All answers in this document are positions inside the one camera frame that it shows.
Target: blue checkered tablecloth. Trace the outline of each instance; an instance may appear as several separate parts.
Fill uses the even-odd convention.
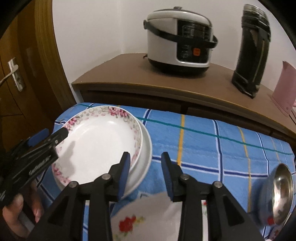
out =
[[[102,104],[81,103],[71,107],[55,121],[54,132],[77,113],[99,105]],[[198,181],[222,181],[249,213],[256,211],[260,187],[279,163],[288,166],[294,185],[296,184],[294,154],[290,145],[284,141],[218,120],[129,106],[121,107],[146,126],[152,140],[153,156],[150,169],[140,186],[115,204],[111,216],[137,198],[166,191],[160,164],[160,156],[164,151],[181,165],[184,173]],[[54,181],[51,169],[40,175],[37,182],[38,192],[46,208],[58,196],[60,189]],[[83,240],[87,240],[87,216],[88,207],[85,209]],[[260,231],[265,238],[271,232],[270,227],[262,227]]]

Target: wooden door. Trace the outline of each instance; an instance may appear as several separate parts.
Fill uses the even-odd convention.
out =
[[[16,17],[0,39],[0,79],[10,73],[7,63],[15,57],[26,85],[20,92],[12,77],[9,77],[0,87],[0,149],[6,151],[44,128],[52,131],[54,124],[42,109],[28,79],[20,53],[17,27]]]

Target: floral plate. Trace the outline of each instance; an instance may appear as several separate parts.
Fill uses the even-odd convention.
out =
[[[132,171],[128,174],[126,189],[122,198],[131,194],[145,178],[152,160],[152,141],[148,130],[139,122],[143,133],[143,144],[140,157]]]
[[[63,127],[68,137],[56,146],[58,160],[52,171],[67,186],[92,182],[120,161],[124,151],[131,155],[130,172],[142,149],[143,135],[138,120],[115,106],[97,106],[72,117]]]
[[[111,219],[114,241],[177,241],[181,202],[167,193],[143,197],[126,205]],[[202,200],[203,241],[208,241],[207,206]]]

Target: rice cooker lid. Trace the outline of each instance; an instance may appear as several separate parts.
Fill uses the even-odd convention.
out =
[[[190,22],[197,22],[199,24],[206,25],[208,27],[212,27],[211,21],[196,12],[183,10],[182,7],[174,7],[173,9],[161,9],[156,10],[150,13],[147,17],[147,20],[158,19],[158,18],[175,18],[178,20],[185,20]]]

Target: hand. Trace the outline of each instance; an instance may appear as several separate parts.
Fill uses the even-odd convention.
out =
[[[37,193],[36,183],[32,182],[30,188],[25,194],[25,199],[27,203],[31,206],[33,214],[35,216],[35,222],[37,223],[42,216],[44,210],[40,201],[40,197]],[[18,236],[27,238],[29,235],[28,229],[21,224],[18,220],[18,216],[22,211],[24,205],[24,197],[18,194],[14,197],[12,203],[4,207],[2,210],[2,215],[6,221],[9,228]]]

